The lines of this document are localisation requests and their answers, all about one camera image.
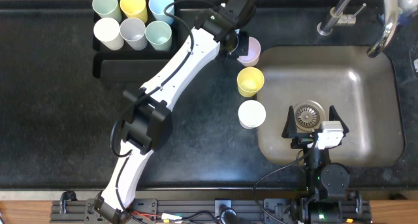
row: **pink cup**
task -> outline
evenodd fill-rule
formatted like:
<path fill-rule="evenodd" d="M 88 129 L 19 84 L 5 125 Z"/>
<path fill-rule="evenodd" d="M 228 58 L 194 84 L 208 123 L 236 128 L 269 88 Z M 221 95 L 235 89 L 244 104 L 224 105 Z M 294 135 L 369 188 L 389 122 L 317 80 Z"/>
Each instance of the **pink cup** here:
<path fill-rule="evenodd" d="M 240 56 L 238 60 L 245 67 L 254 67 L 259 62 L 260 53 L 261 53 L 261 45 L 259 41 L 256 40 L 254 37 L 249 37 L 248 38 L 248 55 Z"/>

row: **sink drain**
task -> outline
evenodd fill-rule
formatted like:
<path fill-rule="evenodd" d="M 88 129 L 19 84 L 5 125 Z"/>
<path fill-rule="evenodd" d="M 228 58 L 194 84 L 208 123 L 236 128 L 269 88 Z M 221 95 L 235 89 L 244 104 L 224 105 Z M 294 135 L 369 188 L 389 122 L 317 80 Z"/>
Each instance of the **sink drain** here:
<path fill-rule="evenodd" d="M 306 101 L 295 106 L 295 117 L 298 128 L 311 131 L 325 118 L 325 112 L 321 105 L 314 101 Z"/>

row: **chrome faucet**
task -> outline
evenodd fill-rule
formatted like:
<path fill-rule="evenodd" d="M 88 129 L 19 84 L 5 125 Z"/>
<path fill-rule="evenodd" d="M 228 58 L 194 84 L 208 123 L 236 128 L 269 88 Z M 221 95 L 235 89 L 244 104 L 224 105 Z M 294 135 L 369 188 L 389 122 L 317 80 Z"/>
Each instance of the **chrome faucet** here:
<path fill-rule="evenodd" d="M 343 16 L 343 11 L 346 9 L 351 0 L 340 0 L 338 4 L 329 11 L 329 15 L 324 22 L 317 26 L 317 30 L 321 35 L 330 35 L 332 28 L 338 23 L 338 20 Z M 369 57 L 376 57 L 391 41 L 396 25 L 398 23 L 398 0 L 383 0 L 385 3 L 385 25 L 383 26 L 383 34 L 379 40 L 370 47 L 367 51 Z"/>

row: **cup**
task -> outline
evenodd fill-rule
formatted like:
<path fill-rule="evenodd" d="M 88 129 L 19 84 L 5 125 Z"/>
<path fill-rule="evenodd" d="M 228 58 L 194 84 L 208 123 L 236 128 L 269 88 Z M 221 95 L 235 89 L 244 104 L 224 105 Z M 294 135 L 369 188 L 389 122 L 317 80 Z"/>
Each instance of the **cup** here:
<path fill-rule="evenodd" d="M 145 31 L 146 39 L 157 51 L 169 51 L 171 48 L 171 27 L 162 21 L 154 21 Z"/>
<path fill-rule="evenodd" d="M 173 3 L 174 0 L 150 0 L 148 2 L 148 6 L 152 14 L 154 15 L 155 19 L 158 21 L 163 21 L 171 25 L 174 21 L 174 18 L 171 18 L 164 14 L 164 9 L 167 5 Z M 174 15 L 174 5 L 170 6 L 167 9 L 167 12 L 171 15 Z"/>
<path fill-rule="evenodd" d="M 133 49 L 143 50 L 148 44 L 145 29 L 141 19 L 128 18 L 120 24 L 120 35 Z"/>
<path fill-rule="evenodd" d="M 118 50 L 123 46 L 119 23 L 113 18 L 102 18 L 93 28 L 94 36 L 111 50 Z"/>
<path fill-rule="evenodd" d="M 128 18 L 139 18 L 144 23 L 148 20 L 145 0 L 120 0 L 120 8 Z"/>
<path fill-rule="evenodd" d="M 238 109 L 238 118 L 243 128 L 253 129 L 266 120 L 266 109 L 257 101 L 248 100 Z"/>
<path fill-rule="evenodd" d="M 113 18 L 118 22 L 122 21 L 118 0 L 93 0 L 92 6 L 101 18 Z"/>
<path fill-rule="evenodd" d="M 246 67 L 238 73 L 236 82 L 243 97 L 252 97 L 264 85 L 264 75 L 255 67 Z"/>
<path fill-rule="evenodd" d="M 248 55 L 240 56 L 238 60 L 245 67 L 254 67 L 259 62 L 260 53 L 261 53 L 260 42 L 254 37 L 249 37 L 248 38 Z"/>

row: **wooden table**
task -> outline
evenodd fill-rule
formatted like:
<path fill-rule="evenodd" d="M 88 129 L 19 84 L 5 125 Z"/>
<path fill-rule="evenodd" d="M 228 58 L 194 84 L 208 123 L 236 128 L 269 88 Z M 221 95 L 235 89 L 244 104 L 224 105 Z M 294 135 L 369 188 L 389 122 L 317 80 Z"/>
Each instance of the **wooden table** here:
<path fill-rule="evenodd" d="M 373 222 L 376 223 L 416 223 L 418 220 L 418 200 L 373 200 Z M 6 224 L 49 223 L 51 201 L 0 201 L 0 211 Z"/>

